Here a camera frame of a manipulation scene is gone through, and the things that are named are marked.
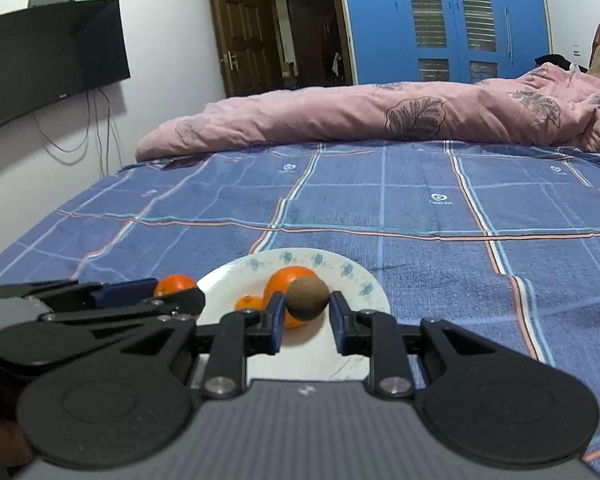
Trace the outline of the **brown kiwi fruit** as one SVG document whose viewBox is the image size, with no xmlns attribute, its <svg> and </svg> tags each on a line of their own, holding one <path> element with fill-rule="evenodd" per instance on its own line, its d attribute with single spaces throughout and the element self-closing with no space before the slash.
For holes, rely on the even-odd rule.
<svg viewBox="0 0 600 480">
<path fill-rule="evenodd" d="M 326 309 L 329 288 L 316 276 L 302 276 L 289 284 L 285 297 L 288 313 L 300 322 L 310 322 Z"/>
</svg>

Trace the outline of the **blue plaid bedsheet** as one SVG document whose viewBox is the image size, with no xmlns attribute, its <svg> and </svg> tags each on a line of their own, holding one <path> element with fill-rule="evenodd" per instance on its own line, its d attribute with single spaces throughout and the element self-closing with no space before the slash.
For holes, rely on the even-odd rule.
<svg viewBox="0 0 600 480">
<path fill-rule="evenodd" d="M 0 284 L 201 278 L 309 247 L 369 270 L 403 323 L 446 318 L 600 404 L 600 154 L 444 141 L 296 145 L 127 166 L 15 237 Z M 600 426 L 588 449 L 600 473 Z"/>
</svg>

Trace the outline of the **brown wooden door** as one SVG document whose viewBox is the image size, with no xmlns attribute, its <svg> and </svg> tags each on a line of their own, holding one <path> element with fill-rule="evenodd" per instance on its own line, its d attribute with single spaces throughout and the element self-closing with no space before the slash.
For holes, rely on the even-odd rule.
<svg viewBox="0 0 600 480">
<path fill-rule="evenodd" d="M 226 94 L 282 88 L 271 0 L 211 0 L 211 9 Z"/>
</svg>

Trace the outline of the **black wall television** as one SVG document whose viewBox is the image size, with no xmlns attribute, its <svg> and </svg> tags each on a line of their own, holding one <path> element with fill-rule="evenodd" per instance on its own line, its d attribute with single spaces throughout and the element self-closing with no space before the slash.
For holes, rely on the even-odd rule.
<svg viewBox="0 0 600 480">
<path fill-rule="evenodd" d="M 0 127 L 130 77 L 118 0 L 51 3 L 0 15 Z"/>
</svg>

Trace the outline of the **pink floral comforter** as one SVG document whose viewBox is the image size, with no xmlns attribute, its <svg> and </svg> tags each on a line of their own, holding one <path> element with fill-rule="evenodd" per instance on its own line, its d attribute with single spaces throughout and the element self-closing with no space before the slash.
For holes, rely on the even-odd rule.
<svg viewBox="0 0 600 480">
<path fill-rule="evenodd" d="M 478 84 L 392 82 L 279 90 L 208 104 L 137 144 L 145 160 L 311 142 L 455 140 L 600 153 L 600 78 L 545 63 Z"/>
</svg>

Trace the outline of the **small mandarin orange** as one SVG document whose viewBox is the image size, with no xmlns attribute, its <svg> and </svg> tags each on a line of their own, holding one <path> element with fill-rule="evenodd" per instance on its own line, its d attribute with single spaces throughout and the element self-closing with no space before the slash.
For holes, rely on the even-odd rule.
<svg viewBox="0 0 600 480">
<path fill-rule="evenodd" d="M 158 281 L 152 296 L 162 297 L 197 287 L 197 282 L 184 274 L 171 274 Z"/>
</svg>

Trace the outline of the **small orange kumquat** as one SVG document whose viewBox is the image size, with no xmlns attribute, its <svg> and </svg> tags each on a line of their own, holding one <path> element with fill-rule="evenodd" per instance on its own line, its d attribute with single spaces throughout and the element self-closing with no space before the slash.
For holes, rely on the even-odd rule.
<svg viewBox="0 0 600 480">
<path fill-rule="evenodd" d="M 249 309 L 255 311 L 263 310 L 263 298 L 260 296 L 245 295 L 241 296 L 234 304 L 235 311 L 243 311 Z"/>
</svg>

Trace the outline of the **blue wardrobe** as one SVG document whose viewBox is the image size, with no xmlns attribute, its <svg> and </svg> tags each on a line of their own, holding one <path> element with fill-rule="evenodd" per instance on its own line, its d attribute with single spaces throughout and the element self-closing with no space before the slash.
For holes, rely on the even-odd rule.
<svg viewBox="0 0 600 480">
<path fill-rule="evenodd" d="M 544 0 L 346 0 L 360 84 L 516 78 L 550 50 Z"/>
</svg>

